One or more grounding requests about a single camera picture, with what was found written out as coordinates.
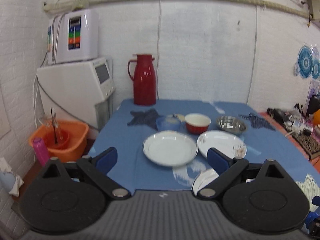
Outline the pink water bottle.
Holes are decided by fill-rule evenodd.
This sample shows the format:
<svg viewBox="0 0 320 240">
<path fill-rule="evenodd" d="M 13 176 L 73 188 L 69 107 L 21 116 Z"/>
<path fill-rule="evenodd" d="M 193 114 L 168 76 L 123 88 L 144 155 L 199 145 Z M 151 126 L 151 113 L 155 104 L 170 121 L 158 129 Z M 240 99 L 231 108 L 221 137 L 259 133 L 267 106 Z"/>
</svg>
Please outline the pink water bottle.
<svg viewBox="0 0 320 240">
<path fill-rule="evenodd" d="M 42 166 L 45 166 L 49 161 L 49 152 L 47 146 L 44 143 L 42 138 L 34 138 L 33 139 L 33 149 L 35 151 L 36 157 Z"/>
</svg>

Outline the white screen appliance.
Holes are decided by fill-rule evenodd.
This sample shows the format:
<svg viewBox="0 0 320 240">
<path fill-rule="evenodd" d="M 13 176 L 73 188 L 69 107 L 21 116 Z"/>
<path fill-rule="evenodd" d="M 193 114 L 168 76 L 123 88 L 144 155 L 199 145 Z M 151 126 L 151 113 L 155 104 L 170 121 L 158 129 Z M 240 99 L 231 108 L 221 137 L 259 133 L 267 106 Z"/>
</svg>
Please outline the white screen appliance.
<svg viewBox="0 0 320 240">
<path fill-rule="evenodd" d="M 102 129 L 112 113 L 116 88 L 112 70 L 110 57 L 39 68 L 37 81 L 44 113 L 85 122 L 96 131 Z"/>
</svg>

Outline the white water purifier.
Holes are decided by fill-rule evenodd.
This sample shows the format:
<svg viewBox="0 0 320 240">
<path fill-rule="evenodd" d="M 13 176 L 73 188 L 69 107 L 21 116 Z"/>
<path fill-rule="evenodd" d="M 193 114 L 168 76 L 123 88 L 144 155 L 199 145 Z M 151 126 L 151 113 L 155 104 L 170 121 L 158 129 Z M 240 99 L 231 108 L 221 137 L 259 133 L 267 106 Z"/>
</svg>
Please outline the white water purifier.
<svg viewBox="0 0 320 240">
<path fill-rule="evenodd" d="M 99 15 L 84 9 L 55 16 L 47 30 L 48 64 L 88 61 L 98 57 Z"/>
</svg>

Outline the clutter on side table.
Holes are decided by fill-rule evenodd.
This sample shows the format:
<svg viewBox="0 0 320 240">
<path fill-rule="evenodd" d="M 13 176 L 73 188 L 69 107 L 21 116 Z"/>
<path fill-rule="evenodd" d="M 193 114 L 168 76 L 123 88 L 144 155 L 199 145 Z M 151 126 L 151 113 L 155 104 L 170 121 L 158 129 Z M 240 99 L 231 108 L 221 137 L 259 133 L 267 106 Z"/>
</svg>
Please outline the clutter on side table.
<svg viewBox="0 0 320 240">
<path fill-rule="evenodd" d="M 307 154 L 309 160 L 319 158 L 319 95 L 312 95 L 307 105 L 293 109 L 268 108 L 266 113 L 282 126 Z"/>
</svg>

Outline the white crumpled cloth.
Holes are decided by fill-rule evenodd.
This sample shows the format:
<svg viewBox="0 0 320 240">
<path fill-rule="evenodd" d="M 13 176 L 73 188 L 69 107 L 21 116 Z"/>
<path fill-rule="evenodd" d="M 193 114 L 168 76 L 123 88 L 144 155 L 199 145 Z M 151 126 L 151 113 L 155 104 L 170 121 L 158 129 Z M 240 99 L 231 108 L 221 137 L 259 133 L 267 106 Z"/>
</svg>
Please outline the white crumpled cloth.
<svg viewBox="0 0 320 240">
<path fill-rule="evenodd" d="M 0 180 L 5 191 L 14 197 L 20 196 L 20 187 L 24 184 L 23 179 L 17 175 L 5 158 L 0 157 Z"/>
</svg>

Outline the white floral plate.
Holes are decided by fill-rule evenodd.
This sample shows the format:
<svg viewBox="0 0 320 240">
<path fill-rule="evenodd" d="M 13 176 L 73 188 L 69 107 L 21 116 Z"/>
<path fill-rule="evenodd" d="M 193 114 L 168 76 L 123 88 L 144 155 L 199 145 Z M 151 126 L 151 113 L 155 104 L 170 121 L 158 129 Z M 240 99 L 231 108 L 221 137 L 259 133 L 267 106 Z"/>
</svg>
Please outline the white floral plate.
<svg viewBox="0 0 320 240">
<path fill-rule="evenodd" d="M 210 148 L 216 148 L 231 159 L 244 158 L 247 153 L 247 147 L 239 137 L 223 131 L 202 133 L 197 139 L 197 147 L 205 158 Z"/>
</svg>

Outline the glass bottle with sticks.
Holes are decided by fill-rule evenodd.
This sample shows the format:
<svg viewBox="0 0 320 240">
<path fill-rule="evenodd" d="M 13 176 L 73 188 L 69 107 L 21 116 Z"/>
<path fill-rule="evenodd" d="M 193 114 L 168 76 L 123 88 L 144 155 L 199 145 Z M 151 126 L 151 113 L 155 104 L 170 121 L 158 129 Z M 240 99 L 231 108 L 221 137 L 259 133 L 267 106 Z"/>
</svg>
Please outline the glass bottle with sticks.
<svg viewBox="0 0 320 240">
<path fill-rule="evenodd" d="M 50 109 L 50 114 L 51 114 L 51 122 L 52 122 L 52 127 L 53 127 L 53 132 L 54 132 L 54 143 L 56 145 L 60 144 L 63 140 L 63 135 L 61 132 L 61 128 L 59 123 L 57 122 L 56 119 L 56 113 L 55 113 L 55 108 Z"/>
</svg>

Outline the orange plastic basin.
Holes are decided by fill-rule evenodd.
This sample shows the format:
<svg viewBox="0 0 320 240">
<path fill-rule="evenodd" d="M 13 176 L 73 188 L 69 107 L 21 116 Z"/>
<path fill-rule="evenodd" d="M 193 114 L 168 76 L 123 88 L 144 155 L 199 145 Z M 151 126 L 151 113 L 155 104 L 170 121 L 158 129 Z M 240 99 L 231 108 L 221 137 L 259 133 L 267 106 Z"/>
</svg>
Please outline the orange plastic basin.
<svg viewBox="0 0 320 240">
<path fill-rule="evenodd" d="M 57 122 L 62 134 L 61 142 L 55 144 L 53 128 L 42 125 L 29 137 L 29 145 L 33 146 L 35 138 L 42 138 L 49 157 L 57 157 L 63 163 L 76 161 L 87 146 L 89 126 L 80 121 L 58 120 Z"/>
</svg>

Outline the red thermos jug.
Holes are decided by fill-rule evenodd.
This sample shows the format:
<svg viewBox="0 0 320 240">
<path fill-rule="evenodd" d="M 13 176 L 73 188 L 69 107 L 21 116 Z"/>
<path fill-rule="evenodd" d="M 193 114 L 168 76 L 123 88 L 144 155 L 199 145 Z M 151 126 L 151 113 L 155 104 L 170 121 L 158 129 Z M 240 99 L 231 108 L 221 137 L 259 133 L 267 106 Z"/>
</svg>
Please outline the red thermos jug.
<svg viewBox="0 0 320 240">
<path fill-rule="evenodd" d="M 127 72 L 133 82 L 133 103 L 151 106 L 156 103 L 156 74 L 151 54 L 137 54 L 127 64 Z"/>
</svg>

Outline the blue round wall decoration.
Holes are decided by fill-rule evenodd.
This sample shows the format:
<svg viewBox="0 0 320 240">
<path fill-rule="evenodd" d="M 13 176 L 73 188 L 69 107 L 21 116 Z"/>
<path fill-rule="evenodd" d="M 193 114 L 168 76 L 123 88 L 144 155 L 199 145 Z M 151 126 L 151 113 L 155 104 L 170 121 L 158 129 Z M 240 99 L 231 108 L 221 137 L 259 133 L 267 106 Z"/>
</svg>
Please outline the blue round wall decoration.
<svg viewBox="0 0 320 240">
<path fill-rule="evenodd" d="M 303 45 L 300 48 L 293 74 L 304 79 L 319 79 L 319 49 L 317 46 L 310 47 Z"/>
</svg>

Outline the stainless steel bowl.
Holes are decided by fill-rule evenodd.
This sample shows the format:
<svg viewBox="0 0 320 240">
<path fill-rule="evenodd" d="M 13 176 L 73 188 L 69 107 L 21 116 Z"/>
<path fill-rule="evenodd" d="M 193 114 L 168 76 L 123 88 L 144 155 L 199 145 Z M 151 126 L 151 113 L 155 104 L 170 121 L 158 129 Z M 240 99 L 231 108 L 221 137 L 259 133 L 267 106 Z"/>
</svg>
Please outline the stainless steel bowl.
<svg viewBox="0 0 320 240">
<path fill-rule="evenodd" d="M 220 116 L 216 120 L 218 128 L 224 132 L 241 135 L 247 131 L 246 124 L 234 116 Z"/>
</svg>

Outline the blue plastic bowl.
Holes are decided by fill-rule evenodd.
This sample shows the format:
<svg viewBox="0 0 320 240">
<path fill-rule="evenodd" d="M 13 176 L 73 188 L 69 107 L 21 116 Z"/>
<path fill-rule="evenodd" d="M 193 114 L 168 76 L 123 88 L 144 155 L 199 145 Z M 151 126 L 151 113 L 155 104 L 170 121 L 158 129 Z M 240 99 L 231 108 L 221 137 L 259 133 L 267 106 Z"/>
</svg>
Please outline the blue plastic bowl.
<svg viewBox="0 0 320 240">
<path fill-rule="evenodd" d="M 175 115 L 159 116 L 156 119 L 156 127 L 161 131 L 180 131 L 181 120 Z"/>
</svg>

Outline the red white ceramic bowl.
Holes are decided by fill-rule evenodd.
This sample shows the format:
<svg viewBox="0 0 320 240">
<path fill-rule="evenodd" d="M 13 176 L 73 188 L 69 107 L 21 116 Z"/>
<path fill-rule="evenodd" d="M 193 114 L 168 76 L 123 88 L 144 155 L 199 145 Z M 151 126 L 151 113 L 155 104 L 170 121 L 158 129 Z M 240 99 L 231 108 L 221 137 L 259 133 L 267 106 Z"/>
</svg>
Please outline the red white ceramic bowl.
<svg viewBox="0 0 320 240">
<path fill-rule="evenodd" d="M 200 113 L 187 114 L 184 119 L 187 131 L 191 134 L 202 134 L 211 124 L 211 119 Z"/>
</svg>

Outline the white silver-rimmed plate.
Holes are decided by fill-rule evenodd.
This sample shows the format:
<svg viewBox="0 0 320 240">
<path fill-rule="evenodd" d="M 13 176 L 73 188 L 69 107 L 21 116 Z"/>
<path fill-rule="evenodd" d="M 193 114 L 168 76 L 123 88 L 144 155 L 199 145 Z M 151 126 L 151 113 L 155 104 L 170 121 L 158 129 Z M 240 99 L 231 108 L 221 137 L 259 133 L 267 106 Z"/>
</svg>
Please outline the white silver-rimmed plate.
<svg viewBox="0 0 320 240">
<path fill-rule="evenodd" d="M 143 142 L 143 153 L 153 163 L 180 167 L 193 161 L 198 148 L 193 138 L 175 131 L 155 133 Z"/>
</svg>

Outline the blue patterned tablecloth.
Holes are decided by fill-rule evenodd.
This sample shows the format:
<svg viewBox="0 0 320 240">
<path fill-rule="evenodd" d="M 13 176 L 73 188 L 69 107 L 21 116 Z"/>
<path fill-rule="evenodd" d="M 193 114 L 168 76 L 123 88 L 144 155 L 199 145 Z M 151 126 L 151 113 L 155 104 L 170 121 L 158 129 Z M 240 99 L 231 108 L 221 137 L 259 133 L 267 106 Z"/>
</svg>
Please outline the blue patterned tablecloth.
<svg viewBox="0 0 320 240">
<path fill-rule="evenodd" d="M 118 160 L 107 175 L 130 192 L 189 190 L 196 176 L 209 168 L 206 154 L 214 147 L 228 156 L 244 153 L 252 163 L 275 159 L 309 199 L 319 195 L 319 173 L 287 138 L 243 103 L 157 101 L 155 110 L 160 115 L 200 113 L 212 121 L 206 133 L 192 137 L 199 149 L 196 158 L 178 168 L 159 166 L 143 153 L 143 142 L 155 130 L 146 125 L 131 126 L 130 121 L 133 112 L 145 110 L 124 100 L 89 151 L 95 157 L 110 147 L 116 148 Z"/>
</svg>

